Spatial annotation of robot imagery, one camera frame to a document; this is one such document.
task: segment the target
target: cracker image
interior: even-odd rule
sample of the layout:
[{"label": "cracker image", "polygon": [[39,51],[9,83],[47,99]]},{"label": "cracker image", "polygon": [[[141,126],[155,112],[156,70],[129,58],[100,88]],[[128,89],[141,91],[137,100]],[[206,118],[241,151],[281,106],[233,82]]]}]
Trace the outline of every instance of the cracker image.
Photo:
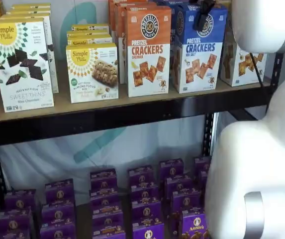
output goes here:
[{"label": "cracker image", "polygon": [[147,77],[149,74],[148,62],[147,61],[142,62],[142,63],[140,63],[139,66],[140,66],[140,71],[141,71],[142,77]]},{"label": "cracker image", "polygon": [[113,65],[101,60],[95,62],[93,78],[110,87],[115,87],[118,84],[117,69]]},{"label": "cracker image", "polygon": [[238,76],[245,75],[246,73],[246,61],[238,64]]},{"label": "cracker image", "polygon": [[192,61],[192,67],[194,69],[194,73],[198,73],[200,71],[200,59]]},{"label": "cracker image", "polygon": [[197,76],[199,76],[202,80],[207,72],[208,66],[205,63],[202,63],[200,71],[198,72]]},{"label": "cracker image", "polygon": [[208,59],[208,62],[207,62],[207,66],[210,69],[214,68],[214,65],[215,65],[215,62],[216,62],[216,58],[217,58],[216,55],[210,54],[210,58]]},{"label": "cracker image", "polygon": [[163,72],[163,68],[164,68],[165,63],[166,63],[166,58],[159,56],[158,63],[157,63],[158,71]]},{"label": "cracker image", "polygon": [[158,72],[158,69],[155,68],[154,66],[151,66],[150,67],[150,70],[148,72],[148,76],[146,77],[149,81],[153,82],[155,77],[156,77],[156,74]]}]

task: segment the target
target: cracker box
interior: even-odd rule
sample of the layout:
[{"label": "cracker box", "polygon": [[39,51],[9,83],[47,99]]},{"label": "cracker box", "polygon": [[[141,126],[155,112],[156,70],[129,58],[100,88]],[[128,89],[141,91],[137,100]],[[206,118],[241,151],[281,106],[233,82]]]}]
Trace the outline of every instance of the cracker box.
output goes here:
[{"label": "cracker box", "polygon": [[123,223],[93,226],[93,239],[125,239],[126,233]]},{"label": "cracker box", "polygon": [[192,180],[186,174],[168,177],[165,180],[165,197],[167,200],[171,200],[174,191],[190,187],[192,187]]},{"label": "cracker box", "polygon": [[179,5],[176,11],[173,83],[179,93],[213,90],[223,45],[227,9],[215,5],[203,31],[194,29],[200,6]]},{"label": "cracker box", "polygon": [[48,48],[48,64],[50,69],[51,81],[52,81],[52,90],[53,93],[58,93],[58,83],[57,83],[57,70],[56,70],[56,60],[54,55],[54,45],[53,45],[53,38],[52,38],[52,29],[51,29],[51,22],[49,18],[49,13],[33,13],[33,14],[6,14],[3,15],[0,19],[7,20],[7,19],[19,19],[19,18],[35,18],[41,17],[44,19],[44,27],[45,27],[45,37],[46,43]]},{"label": "cracker box", "polygon": [[90,177],[92,189],[117,187],[117,175],[114,168],[91,172]]},{"label": "cracker box", "polygon": [[131,202],[131,215],[134,219],[143,217],[160,217],[161,202],[158,198],[140,198]]},{"label": "cracker box", "polygon": [[5,112],[54,106],[42,18],[0,20],[0,92]]},{"label": "cracker box", "polygon": [[69,238],[76,236],[74,218],[54,220],[44,223],[40,230],[41,239]]},{"label": "cracker box", "polygon": [[181,238],[208,239],[204,210],[200,208],[183,209],[179,225]]},{"label": "cracker box", "polygon": [[70,36],[88,36],[88,35],[101,35],[108,34],[106,29],[102,30],[84,30],[84,31],[67,31],[67,38]]},{"label": "cracker box", "polygon": [[67,38],[67,45],[69,46],[82,46],[88,44],[101,44],[112,43],[111,36],[109,34],[101,35],[72,35]]},{"label": "cracker box", "polygon": [[33,217],[30,209],[0,211],[0,233],[16,229],[33,229]]},{"label": "cracker box", "polygon": [[72,103],[118,99],[114,43],[67,46],[66,55]]},{"label": "cracker box", "polygon": [[43,223],[67,218],[75,218],[75,204],[72,200],[58,200],[42,208]]},{"label": "cracker box", "polygon": [[153,169],[151,165],[129,169],[128,174],[130,186],[144,182],[154,182]]},{"label": "cracker box", "polygon": [[131,185],[130,199],[132,201],[149,197],[159,198],[159,187],[155,182],[143,182]]},{"label": "cracker box", "polygon": [[86,30],[106,30],[109,32],[108,24],[98,23],[98,24],[73,24],[72,31],[86,31]]},{"label": "cracker box", "polygon": [[[242,50],[236,43],[232,29],[232,15],[229,11],[223,48],[222,70],[220,78],[230,86],[258,83],[252,58],[249,52]],[[267,54],[253,54],[261,80],[264,79]]]},{"label": "cracker box", "polygon": [[164,239],[162,217],[137,219],[132,222],[133,239]]},{"label": "cracker box", "polygon": [[93,222],[94,226],[108,225],[112,223],[122,223],[123,213],[121,203],[112,203],[107,206],[93,206]]},{"label": "cracker box", "polygon": [[92,206],[106,206],[120,201],[117,187],[96,189],[90,192],[90,203]]},{"label": "cracker box", "polygon": [[128,7],[126,18],[128,96],[169,90],[171,9]]},{"label": "cracker box", "polygon": [[75,201],[73,179],[70,178],[63,181],[45,184],[45,196],[47,203],[63,199]]}]

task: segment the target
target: purple box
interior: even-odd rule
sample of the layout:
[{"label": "purple box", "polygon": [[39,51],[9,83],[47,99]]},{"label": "purple box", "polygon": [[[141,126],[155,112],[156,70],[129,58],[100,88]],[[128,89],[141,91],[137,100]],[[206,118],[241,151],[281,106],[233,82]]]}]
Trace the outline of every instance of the purple box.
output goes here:
[{"label": "purple box", "polygon": [[171,200],[172,193],[183,188],[191,188],[192,179],[186,174],[168,177],[165,181],[165,195],[167,200]]},{"label": "purple box", "polygon": [[117,187],[117,175],[115,169],[91,172],[92,190],[98,188]]},{"label": "purple box", "polygon": [[11,230],[33,230],[31,209],[13,209],[0,211],[0,233]]},{"label": "purple box", "polygon": [[161,217],[150,217],[132,222],[133,239],[164,239],[164,222]]},{"label": "purple box", "polygon": [[41,239],[76,237],[74,218],[58,219],[42,225]]},{"label": "purple box", "polygon": [[75,218],[75,204],[72,200],[55,201],[43,206],[43,223],[49,223],[56,219],[65,218]]},{"label": "purple box", "polygon": [[93,226],[93,239],[125,239],[126,233],[122,223]]},{"label": "purple box", "polygon": [[35,189],[7,192],[4,198],[5,208],[10,210],[31,207],[32,211],[35,211],[36,205],[38,204],[36,201],[35,192]]},{"label": "purple box", "polygon": [[161,216],[161,202],[156,197],[132,201],[131,206],[133,219]]},{"label": "purple box", "polygon": [[131,186],[131,200],[149,197],[159,197],[159,187],[155,182],[139,183]]},{"label": "purple box", "polygon": [[203,209],[184,209],[181,213],[179,235],[182,238],[208,239],[209,232]]},{"label": "purple box", "polygon": [[137,185],[143,182],[154,182],[153,169],[151,165],[129,169],[128,174],[130,186]]},{"label": "purple box", "polygon": [[121,203],[113,203],[107,206],[95,206],[92,207],[92,211],[94,226],[123,222]]},{"label": "purple box", "polygon": [[47,203],[63,199],[73,199],[75,201],[73,179],[70,178],[55,183],[45,184],[45,196]]},{"label": "purple box", "polygon": [[118,188],[104,188],[90,191],[92,206],[106,206],[120,201]]}]

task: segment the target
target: blue cracker box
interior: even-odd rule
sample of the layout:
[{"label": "blue cracker box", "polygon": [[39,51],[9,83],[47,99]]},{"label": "blue cracker box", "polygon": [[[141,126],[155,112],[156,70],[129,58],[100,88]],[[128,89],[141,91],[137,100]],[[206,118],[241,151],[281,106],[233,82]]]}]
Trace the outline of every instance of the blue cracker box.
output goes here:
[{"label": "blue cracker box", "polygon": [[194,29],[200,5],[179,5],[176,11],[173,83],[179,93],[213,90],[221,58],[226,7],[215,4],[203,31]]},{"label": "blue cracker box", "polygon": [[93,206],[92,211],[92,224],[94,226],[123,222],[123,213],[120,202],[112,203],[107,206]]}]

